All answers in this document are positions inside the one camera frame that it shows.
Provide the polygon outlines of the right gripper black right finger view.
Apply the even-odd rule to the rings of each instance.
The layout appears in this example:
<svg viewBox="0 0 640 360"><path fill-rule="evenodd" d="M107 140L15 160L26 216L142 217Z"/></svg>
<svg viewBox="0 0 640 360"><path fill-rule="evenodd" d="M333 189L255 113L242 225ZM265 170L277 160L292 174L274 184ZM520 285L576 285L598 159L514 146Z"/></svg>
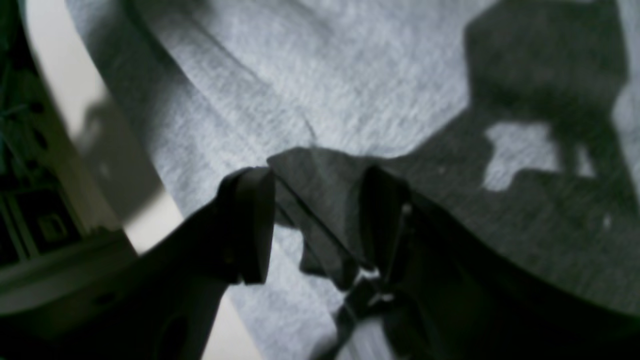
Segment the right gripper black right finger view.
<svg viewBox="0 0 640 360"><path fill-rule="evenodd" d="M380 317L411 360L637 360L639 317L581 300L512 264L434 201L379 166L359 192L359 230L378 276L337 312L339 349Z"/></svg>

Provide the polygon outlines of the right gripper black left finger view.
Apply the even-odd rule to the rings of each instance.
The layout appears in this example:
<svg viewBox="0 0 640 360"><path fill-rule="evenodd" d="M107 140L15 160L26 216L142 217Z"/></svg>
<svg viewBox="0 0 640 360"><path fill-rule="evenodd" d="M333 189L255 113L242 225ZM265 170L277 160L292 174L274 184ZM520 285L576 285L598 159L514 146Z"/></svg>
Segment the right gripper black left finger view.
<svg viewBox="0 0 640 360"><path fill-rule="evenodd" d="M228 174L214 200L122 269L3 308L1 358L199 360L227 288L266 282L274 222L274 173Z"/></svg>

